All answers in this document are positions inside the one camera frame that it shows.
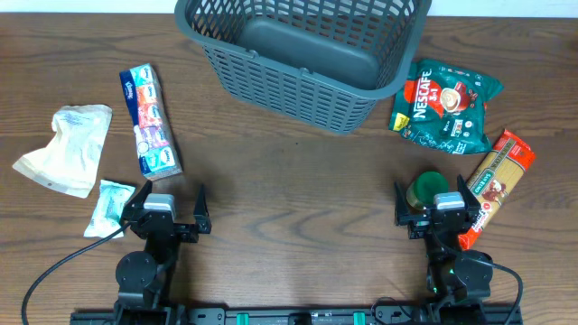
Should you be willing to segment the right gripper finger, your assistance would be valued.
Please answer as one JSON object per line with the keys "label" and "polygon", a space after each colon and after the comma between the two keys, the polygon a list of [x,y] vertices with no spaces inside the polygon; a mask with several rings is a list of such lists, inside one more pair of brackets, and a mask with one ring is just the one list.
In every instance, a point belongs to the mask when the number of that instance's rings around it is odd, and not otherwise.
{"label": "right gripper finger", "polygon": [[460,174],[457,176],[457,189],[463,198],[465,210],[469,214],[470,221],[477,221],[480,216],[480,203],[467,187],[465,180]]}
{"label": "right gripper finger", "polygon": [[407,207],[406,195],[397,182],[394,183],[396,192],[395,219],[397,225],[407,225],[410,222],[410,210]]}

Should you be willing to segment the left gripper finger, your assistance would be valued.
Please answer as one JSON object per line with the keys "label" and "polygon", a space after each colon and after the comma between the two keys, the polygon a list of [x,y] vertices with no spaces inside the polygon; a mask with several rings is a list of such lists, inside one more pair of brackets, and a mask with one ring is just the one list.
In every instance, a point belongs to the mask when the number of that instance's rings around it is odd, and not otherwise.
{"label": "left gripper finger", "polygon": [[144,186],[132,197],[123,208],[121,219],[123,221],[138,220],[144,211],[145,200],[152,192],[153,182],[147,181]]}
{"label": "left gripper finger", "polygon": [[197,224],[209,224],[210,214],[206,202],[205,186],[201,184],[195,201],[193,216]]}

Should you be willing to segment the green lidded jar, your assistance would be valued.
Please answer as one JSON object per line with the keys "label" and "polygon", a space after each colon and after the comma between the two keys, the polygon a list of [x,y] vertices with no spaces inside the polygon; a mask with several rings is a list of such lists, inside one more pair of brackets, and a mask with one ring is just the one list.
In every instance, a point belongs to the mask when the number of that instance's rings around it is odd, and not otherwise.
{"label": "green lidded jar", "polygon": [[439,172],[424,172],[412,181],[406,191],[406,201],[413,209],[434,204],[434,196],[449,189],[446,178]]}

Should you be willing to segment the red spaghetti pasta pack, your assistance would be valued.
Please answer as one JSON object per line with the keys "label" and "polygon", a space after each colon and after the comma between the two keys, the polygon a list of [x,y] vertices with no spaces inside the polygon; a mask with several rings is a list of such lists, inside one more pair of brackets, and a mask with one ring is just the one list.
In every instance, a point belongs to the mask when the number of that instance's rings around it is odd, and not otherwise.
{"label": "red spaghetti pasta pack", "polygon": [[536,154],[520,137],[505,130],[493,145],[467,186],[480,203],[478,220],[459,235],[461,248],[469,250],[514,189]]}

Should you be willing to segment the Kleenex tissue multipack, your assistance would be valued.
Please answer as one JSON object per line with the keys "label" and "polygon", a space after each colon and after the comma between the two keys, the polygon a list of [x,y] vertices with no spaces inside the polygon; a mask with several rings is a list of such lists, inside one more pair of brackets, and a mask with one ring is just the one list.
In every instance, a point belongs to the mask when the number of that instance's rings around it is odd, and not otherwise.
{"label": "Kleenex tissue multipack", "polygon": [[132,119],[140,171],[150,181],[182,173],[172,129],[165,114],[162,89],[150,63],[119,73]]}

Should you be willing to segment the green Nescafe coffee bag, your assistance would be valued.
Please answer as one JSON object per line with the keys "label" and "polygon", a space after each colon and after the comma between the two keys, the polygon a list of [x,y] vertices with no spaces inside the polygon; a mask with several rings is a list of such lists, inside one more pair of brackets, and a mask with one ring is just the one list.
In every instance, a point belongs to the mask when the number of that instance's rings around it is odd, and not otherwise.
{"label": "green Nescafe coffee bag", "polygon": [[451,154],[486,153],[487,103],[503,90],[498,79],[438,60],[410,66],[396,93],[388,128],[421,146]]}

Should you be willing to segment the grey plastic basket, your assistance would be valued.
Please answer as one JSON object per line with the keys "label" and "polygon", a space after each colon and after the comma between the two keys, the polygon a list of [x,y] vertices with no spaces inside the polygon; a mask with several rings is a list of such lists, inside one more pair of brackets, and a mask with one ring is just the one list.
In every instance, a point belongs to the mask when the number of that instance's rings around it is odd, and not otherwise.
{"label": "grey plastic basket", "polygon": [[430,0],[178,0],[234,98],[349,134],[410,70]]}

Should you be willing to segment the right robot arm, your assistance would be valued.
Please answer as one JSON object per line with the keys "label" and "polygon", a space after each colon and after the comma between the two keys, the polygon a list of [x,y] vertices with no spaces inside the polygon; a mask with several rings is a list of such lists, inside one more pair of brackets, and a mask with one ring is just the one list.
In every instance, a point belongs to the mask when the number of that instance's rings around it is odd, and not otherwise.
{"label": "right robot arm", "polygon": [[434,204],[413,212],[406,195],[395,186],[395,222],[407,227],[410,239],[424,241],[428,260],[426,287],[434,293],[434,297],[408,314],[414,324],[457,321],[456,316],[441,316],[440,310],[455,308],[464,316],[470,306],[481,305],[490,295],[491,257],[479,251],[463,251],[459,240],[478,220],[480,203],[461,176],[457,178],[457,188],[435,195]]}

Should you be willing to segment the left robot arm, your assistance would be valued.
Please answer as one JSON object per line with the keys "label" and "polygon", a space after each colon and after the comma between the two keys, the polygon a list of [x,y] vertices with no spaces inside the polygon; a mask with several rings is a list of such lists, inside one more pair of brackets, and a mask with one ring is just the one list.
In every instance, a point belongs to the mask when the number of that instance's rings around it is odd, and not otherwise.
{"label": "left robot arm", "polygon": [[174,196],[153,192],[153,183],[124,206],[121,219],[139,238],[144,249],[125,255],[117,264],[119,285],[115,324],[187,324],[184,305],[169,301],[172,278],[182,243],[196,243],[211,232],[205,189],[199,189],[195,221],[177,223]]}

